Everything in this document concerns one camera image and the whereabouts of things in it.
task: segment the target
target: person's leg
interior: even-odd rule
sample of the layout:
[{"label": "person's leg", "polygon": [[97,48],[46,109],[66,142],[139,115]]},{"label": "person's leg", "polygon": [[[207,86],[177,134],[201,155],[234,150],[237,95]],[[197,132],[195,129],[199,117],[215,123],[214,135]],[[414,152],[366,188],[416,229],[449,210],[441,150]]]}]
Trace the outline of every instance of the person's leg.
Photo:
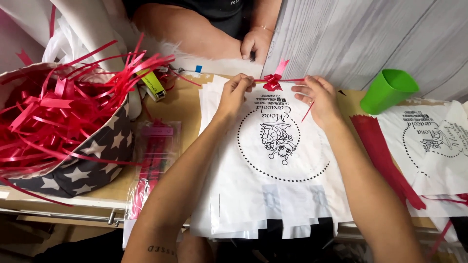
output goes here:
[{"label": "person's leg", "polygon": [[195,11],[144,4],[136,10],[132,21],[140,31],[158,41],[180,43],[179,49],[184,53],[208,59],[242,58],[241,41],[214,27]]},{"label": "person's leg", "polygon": [[205,237],[192,236],[185,230],[183,240],[177,244],[179,263],[214,263],[213,251]]}]

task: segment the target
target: white plastic bag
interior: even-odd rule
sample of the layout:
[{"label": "white plastic bag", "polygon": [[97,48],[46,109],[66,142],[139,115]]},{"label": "white plastic bag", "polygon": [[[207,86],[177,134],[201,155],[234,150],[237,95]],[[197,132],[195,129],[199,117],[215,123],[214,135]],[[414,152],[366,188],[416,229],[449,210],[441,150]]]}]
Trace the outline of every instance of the white plastic bag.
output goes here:
[{"label": "white plastic bag", "polygon": [[[59,57],[60,64],[71,62],[90,52],[63,16],[57,19],[57,24],[58,28],[55,29],[54,36],[47,43],[44,55],[42,56],[42,62],[54,62],[60,56],[60,51],[65,53],[64,57]],[[127,53],[123,39],[115,31],[114,37],[117,40],[117,47],[120,53]],[[83,60],[82,63],[92,63],[95,61],[91,56]]]}]

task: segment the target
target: wooden table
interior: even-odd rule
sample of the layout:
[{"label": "wooden table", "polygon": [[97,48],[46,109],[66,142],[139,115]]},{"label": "wooden table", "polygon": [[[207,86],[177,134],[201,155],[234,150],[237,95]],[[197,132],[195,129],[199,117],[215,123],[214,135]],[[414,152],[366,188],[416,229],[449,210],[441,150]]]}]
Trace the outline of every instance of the wooden table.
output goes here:
[{"label": "wooden table", "polygon": [[[196,83],[202,84],[210,82],[213,75],[201,74],[199,77],[186,75],[186,77]],[[177,80],[175,83],[175,88],[168,91],[168,95],[164,100],[154,102],[149,96],[146,96],[145,104],[153,118],[161,118],[163,121],[173,120],[182,122],[181,148],[185,151],[196,139],[200,129],[201,112],[198,90],[201,87],[190,84],[184,80]],[[360,143],[361,148],[364,149],[348,116],[365,114],[359,106],[359,101],[362,99],[365,92],[356,90],[344,90],[343,92],[346,96],[338,96],[340,110],[345,116],[345,120],[351,128],[354,137]],[[436,105],[442,103],[434,103],[426,100],[418,100],[416,102],[418,105]],[[402,103],[402,105],[411,104],[414,105],[414,103],[409,102]],[[145,111],[142,111],[142,115],[137,119],[137,122],[144,120],[147,120],[147,116]],[[51,204],[41,199],[25,196],[9,187],[0,187],[0,208],[17,210],[18,214],[20,214],[19,219],[22,220],[113,227],[116,221],[122,223],[127,194],[134,180],[136,180],[135,167],[127,166],[114,181],[98,190],[71,199],[48,196],[48,198],[51,199],[73,204],[75,207]],[[114,212],[115,218],[111,217],[110,213],[112,211]],[[42,213],[42,215],[37,216],[31,212],[36,212],[36,214]],[[419,232],[424,234],[437,233],[435,226],[429,218],[413,218],[413,224]],[[340,229],[339,233],[343,231],[346,232],[346,229],[351,229],[351,232],[355,232],[356,226],[352,222],[343,223]]]}]

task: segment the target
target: star-patterned fabric basket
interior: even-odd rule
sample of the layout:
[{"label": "star-patterned fabric basket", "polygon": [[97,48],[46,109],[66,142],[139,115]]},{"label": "star-patterned fabric basket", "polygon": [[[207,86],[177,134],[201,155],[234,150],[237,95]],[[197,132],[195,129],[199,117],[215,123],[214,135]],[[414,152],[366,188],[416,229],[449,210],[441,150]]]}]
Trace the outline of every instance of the star-patterned fabric basket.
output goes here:
[{"label": "star-patterned fabric basket", "polygon": [[[14,79],[19,73],[24,74],[28,71],[55,67],[57,67],[56,63],[38,63],[0,75],[0,109],[4,107],[11,91],[20,85],[25,77],[13,81],[9,81],[9,79]],[[103,70],[95,69],[90,73],[100,72],[103,72]],[[85,79],[89,82],[106,83],[112,76],[112,74],[90,74]],[[104,160],[130,161],[133,155],[133,134],[128,109],[129,99],[127,95],[112,117],[73,152]],[[72,198],[110,183],[122,168],[123,165],[121,164],[71,157],[53,168],[31,175],[10,177],[8,180],[16,186],[29,191]]]}]

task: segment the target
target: hand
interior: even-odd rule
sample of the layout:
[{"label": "hand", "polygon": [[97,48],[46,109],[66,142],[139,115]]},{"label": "hand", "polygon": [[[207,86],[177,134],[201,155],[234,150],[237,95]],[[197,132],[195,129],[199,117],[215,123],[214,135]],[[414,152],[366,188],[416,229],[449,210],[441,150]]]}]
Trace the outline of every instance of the hand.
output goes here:
[{"label": "hand", "polygon": [[336,102],[335,88],[324,78],[306,76],[304,81],[296,82],[296,85],[291,90],[305,95],[298,93],[294,97],[309,106],[314,102],[310,112],[320,128],[325,130],[329,124],[343,119]]},{"label": "hand", "polygon": [[252,27],[241,45],[242,59],[250,59],[250,52],[255,52],[255,62],[265,64],[273,32],[262,27]]},{"label": "hand", "polygon": [[251,92],[252,87],[255,87],[254,77],[242,73],[226,82],[221,93],[218,110],[213,119],[221,118],[227,119],[229,123],[234,122],[246,100],[245,92]]}]

